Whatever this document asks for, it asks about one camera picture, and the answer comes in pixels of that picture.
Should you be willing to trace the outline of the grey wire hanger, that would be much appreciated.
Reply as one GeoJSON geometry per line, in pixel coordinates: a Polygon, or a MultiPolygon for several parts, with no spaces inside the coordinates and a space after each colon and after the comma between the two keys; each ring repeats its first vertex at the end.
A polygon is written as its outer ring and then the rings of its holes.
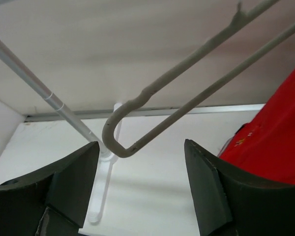
{"type": "Polygon", "coordinates": [[[247,105],[264,103],[279,87],[295,62],[295,0],[197,0],[174,22],[200,38],[192,54],[158,78],[131,73],[119,82],[128,93],[136,92],[109,117],[103,144],[127,158],[201,103],[247,105]],[[124,147],[114,136],[118,123],[142,107],[177,107],[163,122],[124,147]]]}

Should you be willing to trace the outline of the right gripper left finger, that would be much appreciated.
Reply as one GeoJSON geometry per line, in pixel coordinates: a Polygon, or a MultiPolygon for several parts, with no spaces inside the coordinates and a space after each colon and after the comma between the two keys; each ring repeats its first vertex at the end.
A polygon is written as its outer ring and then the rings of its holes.
{"type": "Polygon", "coordinates": [[[0,184],[0,236],[76,236],[84,225],[99,159],[89,143],[0,184]]]}

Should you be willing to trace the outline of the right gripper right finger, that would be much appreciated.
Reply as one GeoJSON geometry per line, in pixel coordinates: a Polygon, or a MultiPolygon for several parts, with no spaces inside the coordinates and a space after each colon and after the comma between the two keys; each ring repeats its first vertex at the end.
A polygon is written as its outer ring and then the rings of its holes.
{"type": "Polygon", "coordinates": [[[295,236],[295,185],[248,173],[193,140],[185,163],[203,236],[295,236]]]}

